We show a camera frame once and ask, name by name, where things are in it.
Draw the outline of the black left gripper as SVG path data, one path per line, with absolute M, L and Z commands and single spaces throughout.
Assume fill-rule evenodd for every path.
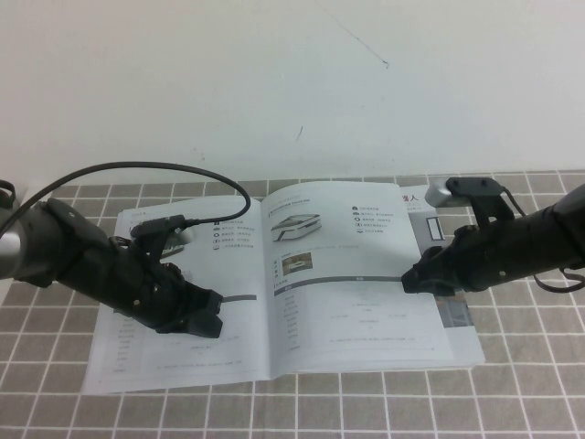
M 111 238 L 111 258 L 100 272 L 96 300 L 161 334 L 219 338 L 223 296 L 188 283 L 175 265 L 162 264 L 168 247 Z

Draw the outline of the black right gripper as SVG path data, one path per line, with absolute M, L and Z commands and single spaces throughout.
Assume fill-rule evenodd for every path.
M 433 246 L 401 276 L 407 294 L 481 292 L 514 280 L 511 222 L 458 229 L 446 247 Z

